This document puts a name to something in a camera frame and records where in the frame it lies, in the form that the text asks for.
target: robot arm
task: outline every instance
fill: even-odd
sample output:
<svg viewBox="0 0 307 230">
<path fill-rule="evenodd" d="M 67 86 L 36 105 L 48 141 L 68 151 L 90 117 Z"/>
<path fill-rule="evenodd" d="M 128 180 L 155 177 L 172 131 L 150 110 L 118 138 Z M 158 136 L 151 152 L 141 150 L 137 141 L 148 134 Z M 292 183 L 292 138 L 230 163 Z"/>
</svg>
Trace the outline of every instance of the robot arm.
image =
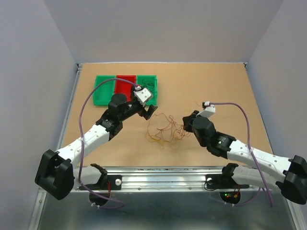
<svg viewBox="0 0 307 230">
<path fill-rule="evenodd" d="M 131 101 L 123 94 L 114 94 L 108 109 L 101 118 L 84 134 L 84 138 L 78 138 L 71 144 L 57 151 L 46 151 L 39 164 L 35 183 L 61 200 L 68 195 L 73 187 L 79 187 L 77 164 L 81 160 L 81 145 L 84 142 L 84 157 L 94 149 L 110 141 L 123 128 L 123 121 L 134 114 L 148 120 L 156 106 L 150 106 L 145 110 L 146 103 L 152 98 L 152 94 L 141 86 L 131 88 Z M 85 167 L 81 174 L 84 184 L 103 184 L 106 181 L 107 172 L 96 164 Z"/>
<path fill-rule="evenodd" d="M 203 103 L 204 111 L 194 111 L 183 118 L 184 129 L 194 133 L 199 144 L 217 156 L 242 162 L 256 168 L 248 146 L 236 138 L 218 132 L 208 119 L 215 113 L 214 105 Z M 271 155 L 259 149 L 252 149 L 269 185 L 269 188 L 280 191 L 281 194 L 298 204 L 307 201 L 307 162 L 300 156 L 293 159 Z M 215 188 L 225 188 L 234 184 L 250 184 L 260 187 L 263 181 L 257 169 L 228 164 L 221 175 L 213 178 L 211 185 Z"/>
</svg>

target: wall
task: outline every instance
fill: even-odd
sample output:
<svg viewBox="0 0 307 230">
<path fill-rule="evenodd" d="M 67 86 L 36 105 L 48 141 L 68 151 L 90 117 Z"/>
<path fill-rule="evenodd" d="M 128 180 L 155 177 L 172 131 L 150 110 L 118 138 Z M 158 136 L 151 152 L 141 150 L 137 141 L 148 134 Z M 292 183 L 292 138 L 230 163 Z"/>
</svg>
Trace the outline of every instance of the wall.
<svg viewBox="0 0 307 230">
<path fill-rule="evenodd" d="M 1 229 L 28 228 L 36 170 L 56 147 L 75 71 L 43 1 L 0 1 Z"/>
<path fill-rule="evenodd" d="M 77 63 L 248 61 L 282 0 L 44 0 Z"/>
<path fill-rule="evenodd" d="M 307 1 L 285 0 L 247 70 L 275 154 L 307 159 Z M 307 206 L 302 206 L 307 218 Z"/>
</svg>

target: gray floor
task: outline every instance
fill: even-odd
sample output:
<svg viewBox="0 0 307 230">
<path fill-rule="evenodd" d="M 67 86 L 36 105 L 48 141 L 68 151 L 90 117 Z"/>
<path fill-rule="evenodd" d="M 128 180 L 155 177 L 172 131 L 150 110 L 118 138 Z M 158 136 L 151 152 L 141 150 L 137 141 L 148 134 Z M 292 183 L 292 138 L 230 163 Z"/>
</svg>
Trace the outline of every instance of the gray floor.
<svg viewBox="0 0 307 230">
<path fill-rule="evenodd" d="M 254 192 L 245 192 L 248 200 Z M 273 194 L 274 208 L 263 193 L 251 204 L 231 207 L 216 201 L 218 192 L 116 194 L 126 206 L 120 210 L 91 207 L 87 193 L 71 193 L 57 201 L 46 196 L 41 230 L 292 230 L 289 207 Z"/>
</svg>

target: tabletop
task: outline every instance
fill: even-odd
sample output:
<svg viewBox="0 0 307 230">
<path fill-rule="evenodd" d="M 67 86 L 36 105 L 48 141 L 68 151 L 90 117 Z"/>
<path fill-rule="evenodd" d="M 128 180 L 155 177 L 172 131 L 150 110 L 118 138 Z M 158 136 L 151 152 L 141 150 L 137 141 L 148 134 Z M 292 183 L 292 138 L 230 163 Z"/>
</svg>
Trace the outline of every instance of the tabletop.
<svg viewBox="0 0 307 230">
<path fill-rule="evenodd" d="M 171 116 L 178 124 L 201 103 L 235 102 L 243 107 L 250 122 L 251 145 L 271 153 L 260 112 L 242 63 L 89 63 L 83 64 L 63 146 L 80 136 L 78 117 L 94 88 L 97 75 L 156 75 L 158 109 L 155 114 Z M 91 98 L 83 112 L 86 131 L 101 117 L 106 107 L 97 107 Z M 232 105 L 217 105 L 210 117 L 217 131 L 247 142 L 247 124 L 242 112 Z M 194 135 L 171 142 L 152 142 L 148 137 L 168 123 L 163 115 L 149 121 L 134 115 L 123 122 L 123 129 L 110 142 L 98 147 L 84 160 L 85 165 L 101 166 L 223 166 L 229 160 L 215 157 L 199 145 Z M 171 140 L 171 132 L 164 138 Z"/>
</svg>

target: wooden table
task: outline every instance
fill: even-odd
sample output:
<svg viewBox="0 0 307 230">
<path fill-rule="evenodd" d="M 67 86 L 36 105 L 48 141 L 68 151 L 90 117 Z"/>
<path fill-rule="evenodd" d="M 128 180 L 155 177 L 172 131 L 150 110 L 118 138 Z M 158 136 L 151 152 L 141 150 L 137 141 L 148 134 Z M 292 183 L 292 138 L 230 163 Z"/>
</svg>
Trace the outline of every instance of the wooden table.
<svg viewBox="0 0 307 230">
<path fill-rule="evenodd" d="M 243 64 L 206 63 L 105 63 L 84 64 L 76 89 L 64 143 L 80 136 L 78 116 L 85 98 L 94 88 L 96 75 L 156 75 L 158 109 L 156 113 L 182 117 L 201 110 L 201 102 L 236 102 L 246 111 L 253 147 L 271 153 L 263 122 Z M 83 113 L 83 130 L 88 130 L 106 110 L 89 100 Z M 247 125 L 239 109 L 218 105 L 211 117 L 216 130 L 246 143 Z M 152 120 L 151 128 L 161 127 L 162 119 Z M 224 166 L 229 161 L 210 154 L 199 146 L 194 135 L 162 146 L 144 135 L 148 121 L 135 115 L 124 121 L 122 131 L 110 142 L 98 147 L 84 164 L 101 166 Z"/>
</svg>

